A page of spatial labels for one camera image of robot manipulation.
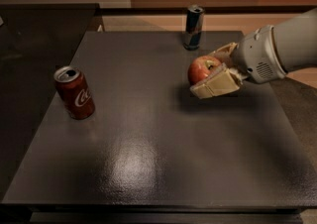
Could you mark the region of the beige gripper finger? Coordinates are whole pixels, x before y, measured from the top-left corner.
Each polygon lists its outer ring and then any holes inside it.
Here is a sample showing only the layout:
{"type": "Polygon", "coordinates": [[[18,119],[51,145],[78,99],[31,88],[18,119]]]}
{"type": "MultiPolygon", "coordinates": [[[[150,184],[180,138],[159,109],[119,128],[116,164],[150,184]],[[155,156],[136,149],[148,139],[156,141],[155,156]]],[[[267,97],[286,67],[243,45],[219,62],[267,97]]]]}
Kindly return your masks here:
{"type": "Polygon", "coordinates": [[[243,80],[244,76],[236,68],[222,63],[205,79],[191,86],[190,91],[199,99],[221,96],[239,90],[243,80]]]}
{"type": "Polygon", "coordinates": [[[231,64],[232,63],[232,53],[234,49],[236,48],[237,43],[230,43],[227,44],[218,50],[213,51],[210,53],[211,56],[218,59],[220,62],[223,62],[225,64],[231,64]]]}

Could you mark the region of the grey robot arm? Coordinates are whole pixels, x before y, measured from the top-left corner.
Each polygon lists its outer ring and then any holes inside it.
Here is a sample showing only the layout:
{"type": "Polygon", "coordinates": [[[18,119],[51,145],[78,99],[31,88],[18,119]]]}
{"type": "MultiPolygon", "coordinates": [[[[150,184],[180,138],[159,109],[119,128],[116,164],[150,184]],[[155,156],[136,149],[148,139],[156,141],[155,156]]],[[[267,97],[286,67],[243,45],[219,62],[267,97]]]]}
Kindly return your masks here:
{"type": "Polygon", "coordinates": [[[190,91],[204,99],[235,92],[245,80],[263,84],[316,64],[317,9],[312,9],[198,57],[188,79],[190,91]]]}

